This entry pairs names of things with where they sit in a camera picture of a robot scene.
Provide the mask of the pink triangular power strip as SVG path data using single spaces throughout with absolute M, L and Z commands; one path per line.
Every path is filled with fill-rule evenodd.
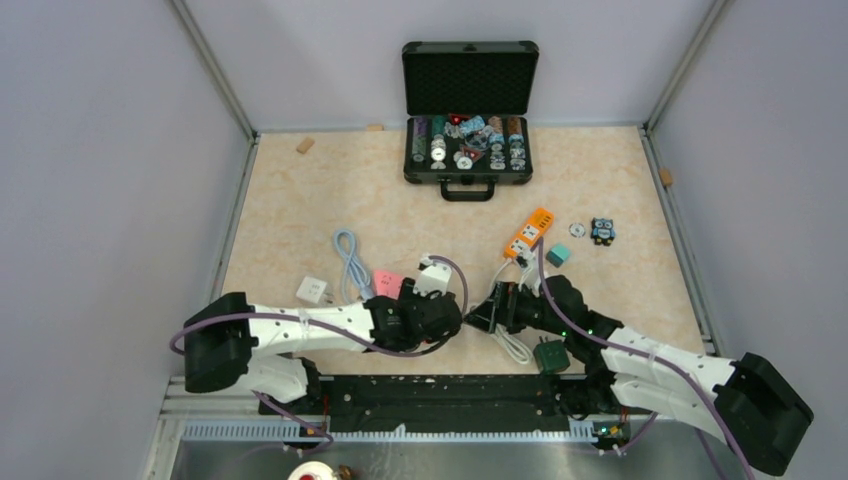
M 388 271 L 373 272 L 373 290 L 377 296 L 385 296 L 397 300 L 403 286 L 404 276 Z

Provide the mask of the dark green cube socket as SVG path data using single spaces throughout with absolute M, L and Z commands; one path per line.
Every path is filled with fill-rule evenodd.
M 571 366 L 563 340 L 539 337 L 532 354 L 535 365 L 542 375 L 559 374 Z

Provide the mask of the white cube socket tiger print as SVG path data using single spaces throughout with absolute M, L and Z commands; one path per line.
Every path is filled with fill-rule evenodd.
M 329 284 L 325 280 L 312 276 L 305 276 L 296 289 L 295 296 L 302 302 L 313 305 L 323 305 L 328 302 L 328 287 Z

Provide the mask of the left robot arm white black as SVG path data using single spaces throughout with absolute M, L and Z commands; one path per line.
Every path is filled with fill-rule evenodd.
M 239 387 L 297 413 L 319 404 L 318 372 L 301 354 L 316 350 L 415 358 L 457 335 L 454 294 L 376 296 L 343 306 L 273 308 L 227 293 L 194 314 L 171 340 L 184 361 L 185 389 L 211 394 Z

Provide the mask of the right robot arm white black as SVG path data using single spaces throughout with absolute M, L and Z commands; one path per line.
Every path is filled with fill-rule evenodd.
M 563 275 L 534 287 L 496 282 L 466 324 L 493 333 L 525 328 L 560 335 L 582 363 L 589 404 L 600 412 L 619 405 L 649 410 L 722 440 L 747 464 L 784 475 L 814 414 L 766 358 L 734 360 L 697 354 L 654 340 L 588 307 Z

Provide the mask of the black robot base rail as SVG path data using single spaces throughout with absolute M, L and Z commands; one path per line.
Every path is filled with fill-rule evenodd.
M 285 405 L 333 433 L 530 433 L 637 413 L 583 375 L 336 375 Z

